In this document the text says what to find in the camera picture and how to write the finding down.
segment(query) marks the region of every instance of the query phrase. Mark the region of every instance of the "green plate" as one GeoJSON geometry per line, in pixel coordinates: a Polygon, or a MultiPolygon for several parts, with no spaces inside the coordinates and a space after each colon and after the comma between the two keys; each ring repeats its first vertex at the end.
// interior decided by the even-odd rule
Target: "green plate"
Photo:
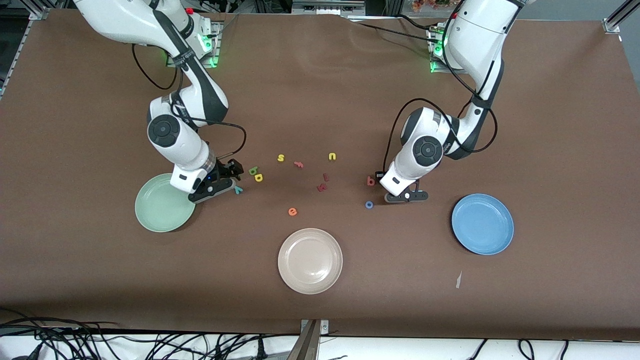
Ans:
{"type": "Polygon", "coordinates": [[[171,174],[158,175],[147,181],[136,197],[136,218],[156,233],[176,230],[196,208],[188,194],[171,186],[170,180],[171,174]]]}

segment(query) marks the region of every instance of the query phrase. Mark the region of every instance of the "white tape piece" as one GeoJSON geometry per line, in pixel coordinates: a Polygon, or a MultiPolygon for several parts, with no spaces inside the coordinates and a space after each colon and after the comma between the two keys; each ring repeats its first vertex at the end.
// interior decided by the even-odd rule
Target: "white tape piece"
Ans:
{"type": "Polygon", "coordinates": [[[458,281],[456,281],[456,289],[460,289],[460,281],[462,281],[462,271],[460,272],[460,275],[458,276],[458,281]]]}

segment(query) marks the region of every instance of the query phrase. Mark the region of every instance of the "blue plate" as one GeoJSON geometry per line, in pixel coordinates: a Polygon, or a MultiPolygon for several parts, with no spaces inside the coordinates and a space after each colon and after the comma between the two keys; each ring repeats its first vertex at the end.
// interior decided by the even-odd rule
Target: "blue plate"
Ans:
{"type": "Polygon", "coordinates": [[[453,233],[467,249],[480,255],[495,255],[513,238],[513,218],[495,197],[475,193],[458,201],[451,216],[453,233]]]}

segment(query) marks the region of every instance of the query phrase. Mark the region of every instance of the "brown table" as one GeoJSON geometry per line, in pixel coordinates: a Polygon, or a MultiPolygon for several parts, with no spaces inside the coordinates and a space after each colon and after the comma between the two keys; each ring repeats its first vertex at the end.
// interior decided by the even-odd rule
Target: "brown table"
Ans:
{"type": "MultiPolygon", "coordinates": [[[[494,145],[444,160],[423,179],[427,202],[386,205],[365,182],[398,109],[427,97],[457,114],[468,98],[451,75],[429,72],[426,53],[420,40],[336,16],[240,16],[211,74],[226,120],[249,134],[237,159],[264,180],[246,177],[241,195],[156,234],[133,203],[172,169],[145,135],[148,103],[167,91],[147,82],[128,45],[76,11],[52,11],[33,25],[0,101],[0,304],[139,329],[296,332],[302,318],[328,318],[345,335],[640,339],[640,97],[618,37],[599,22],[518,21],[494,145]],[[456,201],[476,192],[515,220],[495,256],[472,254],[451,231],[456,201]],[[280,245],[304,227],[327,230],[344,253],[340,279],[320,295],[295,293],[278,274],[280,245]]],[[[139,54],[169,82],[157,49],[139,54]]],[[[217,153],[241,139],[214,126],[201,135],[217,153]]]]}

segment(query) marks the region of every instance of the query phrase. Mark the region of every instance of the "plate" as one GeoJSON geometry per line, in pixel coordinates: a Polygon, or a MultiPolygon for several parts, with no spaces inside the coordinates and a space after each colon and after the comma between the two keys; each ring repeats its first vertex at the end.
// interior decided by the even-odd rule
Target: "plate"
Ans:
{"type": "Polygon", "coordinates": [[[513,239],[513,218],[495,197],[475,193],[462,198],[453,209],[451,225],[458,241],[480,255],[495,255],[513,239]]]}
{"type": "Polygon", "coordinates": [[[298,230],[280,247],[278,269],[291,289],[306,295],[319,294],[340,277],[342,250],[326,231],[298,230]]]}
{"type": "Polygon", "coordinates": [[[171,174],[162,174],[147,181],[136,197],[136,218],[140,225],[156,233],[176,230],[189,220],[196,204],[187,193],[174,188],[171,174]]]}

